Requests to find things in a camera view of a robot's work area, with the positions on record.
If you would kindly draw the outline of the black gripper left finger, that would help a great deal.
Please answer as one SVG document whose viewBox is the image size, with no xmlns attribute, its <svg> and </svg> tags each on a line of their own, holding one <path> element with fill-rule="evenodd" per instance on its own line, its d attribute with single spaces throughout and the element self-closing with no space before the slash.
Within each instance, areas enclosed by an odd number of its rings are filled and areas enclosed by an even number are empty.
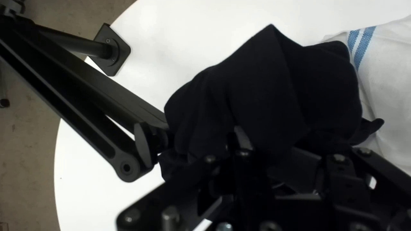
<svg viewBox="0 0 411 231">
<path fill-rule="evenodd" d="M 129 208 L 116 220 L 117 231 L 234 231 L 239 226 L 233 160 L 206 156 L 174 174 Z"/>
</svg>

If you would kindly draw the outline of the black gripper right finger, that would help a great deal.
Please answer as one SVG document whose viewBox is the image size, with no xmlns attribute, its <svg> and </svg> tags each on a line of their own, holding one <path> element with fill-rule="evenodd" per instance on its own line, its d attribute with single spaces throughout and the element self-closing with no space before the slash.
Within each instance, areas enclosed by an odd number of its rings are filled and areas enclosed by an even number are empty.
<svg viewBox="0 0 411 231">
<path fill-rule="evenodd" d="M 311 191 L 296 203 L 295 231 L 411 231 L 411 179 L 404 170 L 361 149 L 295 152 Z"/>
</svg>

